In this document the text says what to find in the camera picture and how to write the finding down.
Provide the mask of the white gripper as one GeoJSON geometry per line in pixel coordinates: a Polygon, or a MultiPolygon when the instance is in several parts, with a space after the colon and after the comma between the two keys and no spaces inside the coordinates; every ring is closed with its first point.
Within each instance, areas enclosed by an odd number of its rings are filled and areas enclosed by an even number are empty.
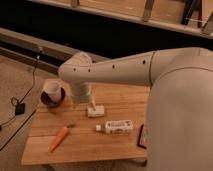
{"type": "Polygon", "coordinates": [[[76,104],[91,103],[92,89],[88,83],[72,84],[70,86],[72,101],[76,104]]]}

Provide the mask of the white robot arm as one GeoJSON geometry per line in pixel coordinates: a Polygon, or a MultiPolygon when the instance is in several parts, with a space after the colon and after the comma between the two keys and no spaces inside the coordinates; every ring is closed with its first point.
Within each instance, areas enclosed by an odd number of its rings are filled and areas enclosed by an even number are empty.
{"type": "Polygon", "coordinates": [[[58,75],[77,98],[90,82],[149,86],[147,171],[213,171],[213,51],[155,50],[97,63],[80,52],[58,75]]]}

